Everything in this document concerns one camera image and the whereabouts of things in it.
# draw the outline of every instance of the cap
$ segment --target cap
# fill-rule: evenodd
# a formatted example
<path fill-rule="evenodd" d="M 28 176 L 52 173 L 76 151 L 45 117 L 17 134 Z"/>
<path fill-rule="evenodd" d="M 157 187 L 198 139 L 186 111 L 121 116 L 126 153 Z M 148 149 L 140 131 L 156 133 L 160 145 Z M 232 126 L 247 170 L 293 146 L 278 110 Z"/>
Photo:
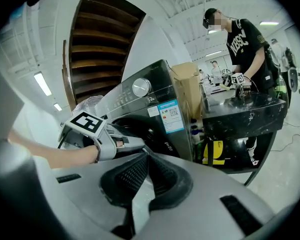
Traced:
<path fill-rule="evenodd" d="M 205 11 L 204 17 L 206 20 L 209 20 L 211 16 L 217 11 L 215 8 L 209 8 L 208 10 Z"/>

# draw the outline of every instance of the man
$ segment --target man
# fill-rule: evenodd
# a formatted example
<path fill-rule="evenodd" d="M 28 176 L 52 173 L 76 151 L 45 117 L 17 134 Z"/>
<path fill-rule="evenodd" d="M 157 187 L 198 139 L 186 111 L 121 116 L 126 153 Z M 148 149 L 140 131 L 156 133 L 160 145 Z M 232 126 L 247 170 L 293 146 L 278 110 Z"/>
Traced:
<path fill-rule="evenodd" d="M 222 73 L 216 60 L 212 61 L 212 66 L 211 74 L 213 75 L 213 81 L 215 85 L 218 86 L 222 83 Z"/>
<path fill-rule="evenodd" d="M 267 67 L 265 60 L 265 49 L 269 47 L 260 31 L 247 19 L 231 20 L 224 16 L 220 10 L 208 9 L 204 14 L 203 25 L 207 28 L 213 26 L 215 29 L 226 30 L 228 32 L 226 46 L 229 50 L 232 64 L 236 65 L 234 72 L 241 72 L 245 81 L 252 80 L 252 91 L 275 96 L 274 80 L 272 73 Z M 251 160 L 257 165 L 258 157 L 255 161 L 254 149 L 256 147 L 256 137 L 250 137 L 246 141 Z"/>
<path fill-rule="evenodd" d="M 289 108 L 290 102 L 291 102 L 292 91 L 291 91 L 291 88 L 289 85 L 288 70 L 290 69 L 290 66 L 289 66 L 288 59 L 286 57 L 286 49 L 275 38 L 271 39 L 271 44 L 272 44 L 271 48 L 278 60 L 280 71 L 281 71 L 281 76 L 284 80 L 286 90 L 288 93 L 288 108 Z"/>

